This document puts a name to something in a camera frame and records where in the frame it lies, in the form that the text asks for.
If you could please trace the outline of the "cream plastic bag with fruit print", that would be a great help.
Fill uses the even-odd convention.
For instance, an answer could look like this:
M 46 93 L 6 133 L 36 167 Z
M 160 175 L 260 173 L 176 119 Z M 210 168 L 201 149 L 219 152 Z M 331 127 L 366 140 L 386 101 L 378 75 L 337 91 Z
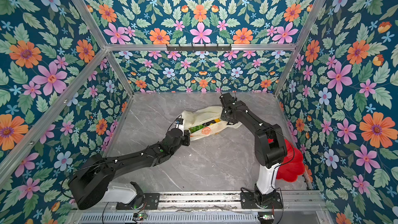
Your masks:
M 190 141 L 196 141 L 208 136 L 216 135 L 225 129 L 237 129 L 242 123 L 227 124 L 226 121 L 220 120 L 222 112 L 221 106 L 210 106 L 197 110 L 195 112 L 183 111 L 181 118 L 184 121 L 184 131 L 190 134 Z M 189 128 L 197 125 L 205 125 L 201 131 L 190 133 Z

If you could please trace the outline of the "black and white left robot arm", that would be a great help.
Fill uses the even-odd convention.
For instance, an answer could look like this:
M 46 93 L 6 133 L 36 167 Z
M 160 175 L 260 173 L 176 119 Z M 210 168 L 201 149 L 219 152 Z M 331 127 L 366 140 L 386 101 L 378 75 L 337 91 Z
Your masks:
M 116 202 L 139 208 L 144 193 L 136 182 L 115 183 L 114 179 L 143 168 L 168 161 L 181 147 L 190 145 L 188 130 L 173 128 L 165 138 L 142 151 L 116 157 L 95 155 L 77 170 L 68 182 L 79 210 L 89 209 L 101 202 Z

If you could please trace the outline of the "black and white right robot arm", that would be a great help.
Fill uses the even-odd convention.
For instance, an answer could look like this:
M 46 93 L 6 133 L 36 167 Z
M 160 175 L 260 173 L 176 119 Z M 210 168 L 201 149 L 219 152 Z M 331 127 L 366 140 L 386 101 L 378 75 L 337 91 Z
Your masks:
M 222 94 L 220 101 L 221 120 L 227 124 L 241 123 L 254 136 L 255 156 L 260 164 L 260 171 L 253 198 L 257 206 L 266 207 L 277 198 L 277 172 L 288 153 L 283 131 L 279 125 L 259 118 L 244 102 L 230 93 Z

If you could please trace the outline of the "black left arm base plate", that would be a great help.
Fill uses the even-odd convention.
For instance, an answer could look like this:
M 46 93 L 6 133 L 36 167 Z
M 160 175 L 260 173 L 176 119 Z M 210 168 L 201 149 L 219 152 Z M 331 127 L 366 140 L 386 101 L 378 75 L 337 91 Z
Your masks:
M 138 194 L 130 203 L 117 203 L 116 210 L 156 210 L 159 203 L 159 193 Z

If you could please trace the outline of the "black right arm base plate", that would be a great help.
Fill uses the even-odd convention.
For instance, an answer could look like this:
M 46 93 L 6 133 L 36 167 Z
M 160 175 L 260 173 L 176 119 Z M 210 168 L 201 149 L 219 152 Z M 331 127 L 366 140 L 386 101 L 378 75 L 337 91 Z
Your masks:
M 283 209 L 283 201 L 280 193 L 273 191 L 268 195 L 262 195 L 259 191 L 240 192 L 240 203 L 242 209 Z

